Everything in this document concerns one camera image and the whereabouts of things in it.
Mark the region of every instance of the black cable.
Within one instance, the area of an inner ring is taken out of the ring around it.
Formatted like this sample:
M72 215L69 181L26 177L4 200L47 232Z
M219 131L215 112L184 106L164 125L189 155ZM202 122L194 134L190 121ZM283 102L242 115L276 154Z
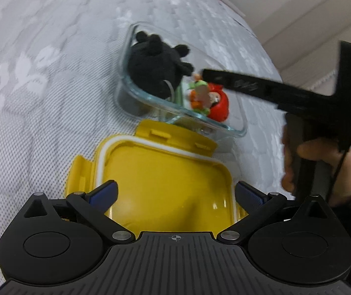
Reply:
M340 173L342 164L344 163L346 154L349 152L350 147L351 147L351 146L349 146L349 147L344 151L344 153L342 154L341 159L340 159L340 162L338 163L337 168L336 168L336 170L335 170L335 172L334 172L334 175L333 175L333 177L332 177L332 180L330 181L330 187L329 187L329 191L328 191L328 193L327 193L327 198L326 198L327 201L329 201L330 198L332 197L334 184L335 184L335 182L336 182L336 180L337 180L338 174Z

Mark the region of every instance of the bed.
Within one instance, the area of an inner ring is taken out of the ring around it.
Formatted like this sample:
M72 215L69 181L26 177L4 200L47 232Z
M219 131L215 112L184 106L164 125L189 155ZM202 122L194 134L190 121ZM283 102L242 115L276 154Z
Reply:
M0 236L33 192L63 197L76 155L92 159L105 137L133 134L138 121L110 94L127 29L138 21L228 70L280 80L247 23L218 0L0 0ZM234 181L279 191L283 115L269 103L237 100L247 135L217 137L215 157Z

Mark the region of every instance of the yellow lid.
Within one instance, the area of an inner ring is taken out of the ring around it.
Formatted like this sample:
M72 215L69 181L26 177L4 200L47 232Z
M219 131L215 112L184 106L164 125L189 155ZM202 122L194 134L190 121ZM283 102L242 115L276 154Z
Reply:
M141 231L216 235L241 219L227 168L212 158L216 143L181 127L143 120L135 136L103 140L93 162L77 156L66 194L89 192L109 179L118 200L108 216Z

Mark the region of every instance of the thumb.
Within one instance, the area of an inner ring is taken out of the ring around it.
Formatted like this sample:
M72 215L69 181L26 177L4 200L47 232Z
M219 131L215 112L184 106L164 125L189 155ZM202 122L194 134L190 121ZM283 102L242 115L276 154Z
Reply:
M297 154L307 160L322 160L334 167L338 165L341 159L337 143L327 138L317 138L304 142L297 147Z

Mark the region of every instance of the black stuffed toy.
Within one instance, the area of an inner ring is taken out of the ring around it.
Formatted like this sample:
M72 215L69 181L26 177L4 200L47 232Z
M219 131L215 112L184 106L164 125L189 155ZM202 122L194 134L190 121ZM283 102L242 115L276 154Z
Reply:
M151 95L161 99L171 97L182 77L193 73L192 64L181 61L181 58L188 55L189 48L184 44L172 48L162 42L159 35L148 36L143 31L136 34L136 40L128 62L128 73L132 81Z

